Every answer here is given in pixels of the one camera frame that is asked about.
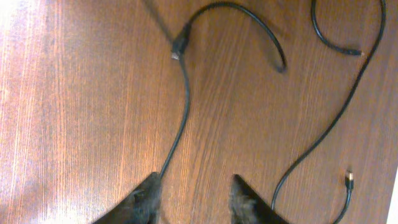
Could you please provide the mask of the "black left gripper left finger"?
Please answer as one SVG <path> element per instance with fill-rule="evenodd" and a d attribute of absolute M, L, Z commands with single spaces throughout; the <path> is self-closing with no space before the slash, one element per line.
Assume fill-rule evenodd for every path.
<path fill-rule="evenodd" d="M 161 179 L 158 172 L 148 175 L 129 195 L 94 224 L 153 224 L 160 208 Z"/>

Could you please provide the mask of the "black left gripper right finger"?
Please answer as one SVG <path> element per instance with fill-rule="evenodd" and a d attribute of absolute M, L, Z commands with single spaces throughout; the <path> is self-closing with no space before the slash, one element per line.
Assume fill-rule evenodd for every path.
<path fill-rule="evenodd" d="M 289 224 L 238 174 L 234 174 L 229 194 L 232 224 Z"/>

